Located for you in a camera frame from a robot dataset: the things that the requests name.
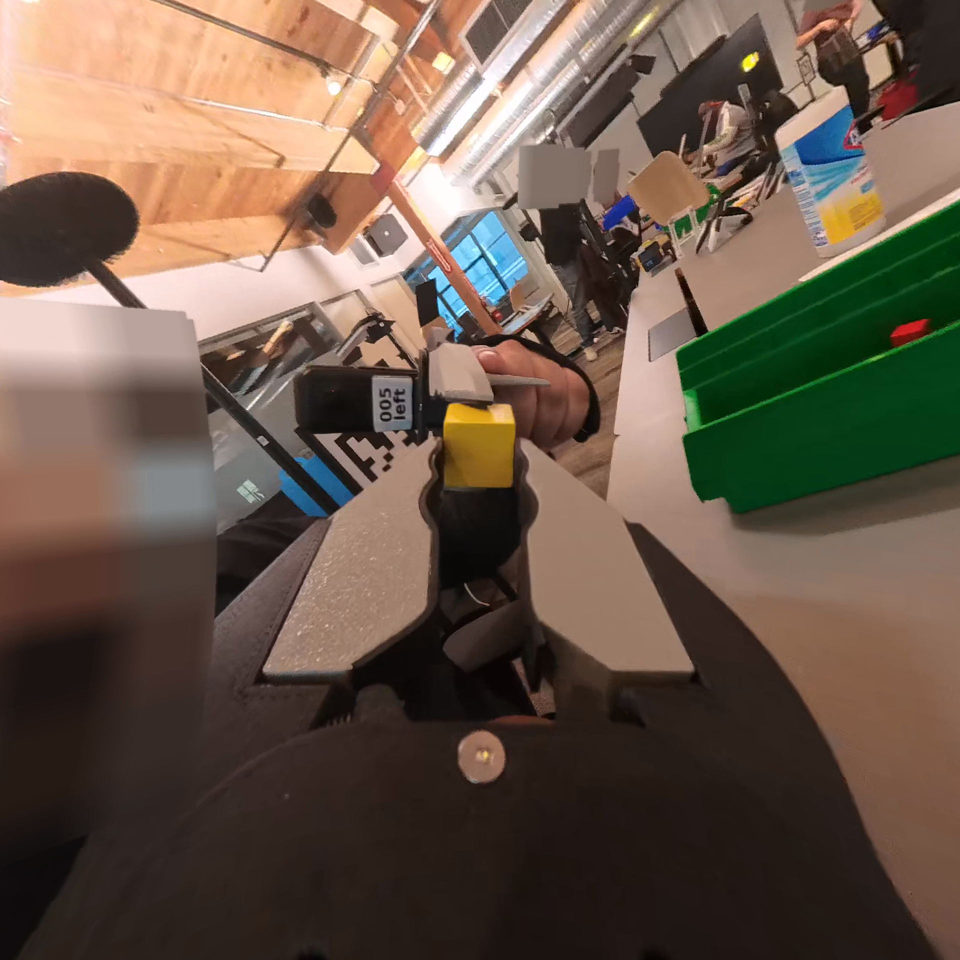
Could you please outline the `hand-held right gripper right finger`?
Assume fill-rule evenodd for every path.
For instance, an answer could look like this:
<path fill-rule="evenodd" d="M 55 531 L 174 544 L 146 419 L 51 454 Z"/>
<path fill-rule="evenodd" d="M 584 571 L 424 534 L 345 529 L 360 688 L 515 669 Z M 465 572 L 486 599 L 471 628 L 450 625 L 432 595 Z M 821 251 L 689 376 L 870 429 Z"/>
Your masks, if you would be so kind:
<path fill-rule="evenodd" d="M 690 681 L 693 662 L 623 517 L 530 440 L 518 454 L 525 600 L 555 695 Z"/>

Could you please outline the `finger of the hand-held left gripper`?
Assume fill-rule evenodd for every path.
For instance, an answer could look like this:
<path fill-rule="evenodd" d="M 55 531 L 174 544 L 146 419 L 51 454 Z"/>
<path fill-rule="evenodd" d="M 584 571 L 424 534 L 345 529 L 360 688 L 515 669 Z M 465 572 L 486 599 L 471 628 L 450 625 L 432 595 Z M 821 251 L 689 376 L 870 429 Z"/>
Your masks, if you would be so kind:
<path fill-rule="evenodd" d="M 443 342 L 429 351 L 429 399 L 471 406 L 489 406 L 496 400 L 472 348 L 454 342 Z"/>

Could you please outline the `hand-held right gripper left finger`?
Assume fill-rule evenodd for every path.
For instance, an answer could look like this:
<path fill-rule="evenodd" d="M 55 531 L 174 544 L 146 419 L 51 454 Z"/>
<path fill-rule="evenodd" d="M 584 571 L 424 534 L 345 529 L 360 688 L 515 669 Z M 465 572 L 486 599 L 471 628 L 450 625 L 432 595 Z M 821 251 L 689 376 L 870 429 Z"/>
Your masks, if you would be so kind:
<path fill-rule="evenodd" d="M 434 612 L 438 528 L 430 497 L 442 442 L 408 450 L 333 515 L 267 655 L 269 683 L 341 683 Z"/>

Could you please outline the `yellow cube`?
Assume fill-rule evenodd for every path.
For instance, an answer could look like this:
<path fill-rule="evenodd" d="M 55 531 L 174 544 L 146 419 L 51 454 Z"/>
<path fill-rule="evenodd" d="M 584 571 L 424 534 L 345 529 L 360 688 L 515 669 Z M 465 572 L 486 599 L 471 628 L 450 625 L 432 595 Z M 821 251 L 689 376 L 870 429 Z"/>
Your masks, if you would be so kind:
<path fill-rule="evenodd" d="M 441 434 L 444 488 L 511 489 L 515 482 L 516 426 L 508 404 L 449 404 Z"/>

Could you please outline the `green plastic bin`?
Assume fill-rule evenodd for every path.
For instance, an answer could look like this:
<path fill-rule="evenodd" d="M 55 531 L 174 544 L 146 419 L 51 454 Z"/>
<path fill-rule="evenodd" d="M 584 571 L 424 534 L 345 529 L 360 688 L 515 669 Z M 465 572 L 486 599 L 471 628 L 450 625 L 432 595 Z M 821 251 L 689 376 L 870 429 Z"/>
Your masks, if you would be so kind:
<path fill-rule="evenodd" d="M 694 493 L 742 514 L 958 455 L 958 321 L 955 201 L 683 345 Z"/>

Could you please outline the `person's left hand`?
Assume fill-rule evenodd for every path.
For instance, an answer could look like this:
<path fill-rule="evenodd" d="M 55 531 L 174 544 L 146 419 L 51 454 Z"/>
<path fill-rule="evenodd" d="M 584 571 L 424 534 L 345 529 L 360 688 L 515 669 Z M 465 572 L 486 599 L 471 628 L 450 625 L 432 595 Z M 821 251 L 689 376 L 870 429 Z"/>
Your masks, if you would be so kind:
<path fill-rule="evenodd" d="M 535 378 L 547 385 L 499 386 L 495 401 L 510 405 L 518 438 L 550 452 L 569 441 L 585 442 L 599 430 L 594 385 L 582 367 L 551 346 L 496 335 L 472 347 L 489 376 Z"/>

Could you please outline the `blue-lit window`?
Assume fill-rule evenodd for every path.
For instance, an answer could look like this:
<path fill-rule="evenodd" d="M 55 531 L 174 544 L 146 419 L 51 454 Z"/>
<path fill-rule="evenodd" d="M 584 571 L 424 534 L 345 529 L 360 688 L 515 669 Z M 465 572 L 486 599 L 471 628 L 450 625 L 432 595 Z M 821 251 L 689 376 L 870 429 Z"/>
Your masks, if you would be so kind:
<path fill-rule="evenodd" d="M 510 234 L 503 216 L 494 210 L 465 215 L 441 236 L 456 264 L 481 297 L 490 316 L 498 323 L 514 314 L 510 293 L 530 276 L 524 248 Z M 438 296 L 438 318 L 462 334 L 462 322 L 469 309 L 438 262 L 429 253 L 417 258 L 403 272 L 412 292 L 434 282 Z"/>

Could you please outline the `orange-red diagonal column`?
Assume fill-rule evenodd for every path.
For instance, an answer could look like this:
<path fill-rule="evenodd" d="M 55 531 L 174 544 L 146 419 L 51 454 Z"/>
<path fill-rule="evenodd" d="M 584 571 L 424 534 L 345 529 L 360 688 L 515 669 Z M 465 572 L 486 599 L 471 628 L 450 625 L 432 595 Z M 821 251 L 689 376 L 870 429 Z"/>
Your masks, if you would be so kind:
<path fill-rule="evenodd" d="M 423 164 L 409 184 L 386 162 L 378 166 L 370 180 L 377 202 L 363 223 L 363 232 L 371 232 L 379 219 L 392 215 L 404 233 L 414 237 L 438 266 L 479 328 L 486 334 L 500 333 L 501 324 L 474 282 L 468 279 L 466 269 L 456 261 L 450 241 L 443 236 L 458 219 L 487 210 L 492 202 L 472 188 L 453 183 L 442 164 L 434 160 Z"/>

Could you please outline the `black round disc on pole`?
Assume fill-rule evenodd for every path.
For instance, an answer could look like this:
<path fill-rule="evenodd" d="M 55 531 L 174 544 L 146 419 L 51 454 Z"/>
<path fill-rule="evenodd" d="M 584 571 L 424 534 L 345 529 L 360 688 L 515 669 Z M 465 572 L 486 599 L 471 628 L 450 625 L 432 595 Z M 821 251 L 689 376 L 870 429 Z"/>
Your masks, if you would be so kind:
<path fill-rule="evenodd" d="M 133 246 L 138 208 L 97 174 L 55 172 L 1 191 L 1 280 L 23 288 L 61 286 L 89 275 L 119 305 L 147 309 L 109 263 Z"/>

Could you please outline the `ceiling air vent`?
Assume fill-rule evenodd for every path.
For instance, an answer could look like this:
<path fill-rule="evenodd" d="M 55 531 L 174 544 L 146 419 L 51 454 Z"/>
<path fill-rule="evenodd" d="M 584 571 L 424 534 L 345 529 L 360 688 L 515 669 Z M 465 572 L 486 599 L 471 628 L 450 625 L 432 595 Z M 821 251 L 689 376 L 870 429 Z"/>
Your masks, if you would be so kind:
<path fill-rule="evenodd" d="M 523 54 L 567 6 L 567 1 L 485 1 L 465 22 L 459 40 L 483 73 L 515 49 Z"/>

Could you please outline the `white wipes canister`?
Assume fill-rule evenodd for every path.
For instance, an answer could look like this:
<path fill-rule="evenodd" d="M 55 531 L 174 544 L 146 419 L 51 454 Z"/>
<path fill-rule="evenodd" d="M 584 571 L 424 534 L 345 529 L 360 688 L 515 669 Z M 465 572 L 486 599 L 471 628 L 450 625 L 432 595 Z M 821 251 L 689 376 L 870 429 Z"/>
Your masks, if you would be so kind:
<path fill-rule="evenodd" d="M 844 255 L 885 230 L 884 204 L 844 87 L 781 124 L 774 143 L 819 258 Z"/>

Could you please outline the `red container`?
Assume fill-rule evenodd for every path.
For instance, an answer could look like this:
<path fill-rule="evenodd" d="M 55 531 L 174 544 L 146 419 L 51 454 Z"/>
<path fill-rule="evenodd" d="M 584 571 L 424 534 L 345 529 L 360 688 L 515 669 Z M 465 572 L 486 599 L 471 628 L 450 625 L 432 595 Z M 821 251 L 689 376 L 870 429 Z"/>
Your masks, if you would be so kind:
<path fill-rule="evenodd" d="M 876 93 L 873 108 L 879 111 L 879 119 L 892 122 L 911 112 L 919 102 L 917 83 L 918 70 L 910 69 L 901 76 L 891 78 Z"/>

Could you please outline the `black wall speaker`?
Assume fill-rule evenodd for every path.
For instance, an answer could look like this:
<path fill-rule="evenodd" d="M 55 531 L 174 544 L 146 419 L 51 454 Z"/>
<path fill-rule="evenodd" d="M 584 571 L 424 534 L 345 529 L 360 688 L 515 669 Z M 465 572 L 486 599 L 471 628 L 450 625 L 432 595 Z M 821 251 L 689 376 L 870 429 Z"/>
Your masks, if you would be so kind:
<path fill-rule="evenodd" d="M 366 244 L 377 258 L 389 258 L 395 255 L 408 238 L 406 229 L 392 212 L 378 217 L 364 231 Z"/>

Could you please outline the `silver ventilation duct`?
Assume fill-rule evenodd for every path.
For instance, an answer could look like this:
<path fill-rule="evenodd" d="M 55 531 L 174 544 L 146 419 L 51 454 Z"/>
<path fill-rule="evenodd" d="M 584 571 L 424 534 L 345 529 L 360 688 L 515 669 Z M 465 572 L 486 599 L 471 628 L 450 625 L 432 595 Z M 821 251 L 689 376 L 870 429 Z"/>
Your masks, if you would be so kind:
<path fill-rule="evenodd" d="M 548 112 L 603 72 L 613 48 L 636 44 L 677 6 L 677 1 L 578 2 L 443 164 L 444 174 L 458 186 L 477 186 L 524 138 L 545 129 Z"/>
<path fill-rule="evenodd" d="M 451 68 L 438 92 L 432 97 L 425 114 L 412 127 L 417 146 L 431 159 L 446 153 L 470 126 L 486 102 L 501 89 L 502 83 L 524 66 L 540 46 L 559 26 L 565 15 L 572 12 L 577 2 L 568 6 L 539 34 L 522 54 L 519 49 L 503 55 L 493 66 L 481 73 L 462 47 L 463 56 Z"/>

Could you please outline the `black wall screen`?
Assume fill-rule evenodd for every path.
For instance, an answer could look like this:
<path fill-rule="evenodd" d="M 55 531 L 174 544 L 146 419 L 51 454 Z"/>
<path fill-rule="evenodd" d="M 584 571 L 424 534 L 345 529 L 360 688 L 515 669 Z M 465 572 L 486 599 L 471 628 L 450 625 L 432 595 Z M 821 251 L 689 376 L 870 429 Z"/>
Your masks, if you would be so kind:
<path fill-rule="evenodd" d="M 703 126 L 700 105 L 726 101 L 740 106 L 740 87 L 748 88 L 750 100 L 756 103 L 786 88 L 757 13 L 734 33 L 714 40 L 666 84 L 654 105 L 639 117 L 636 125 L 651 155 L 676 152 L 683 139 L 687 149 L 696 147 Z"/>

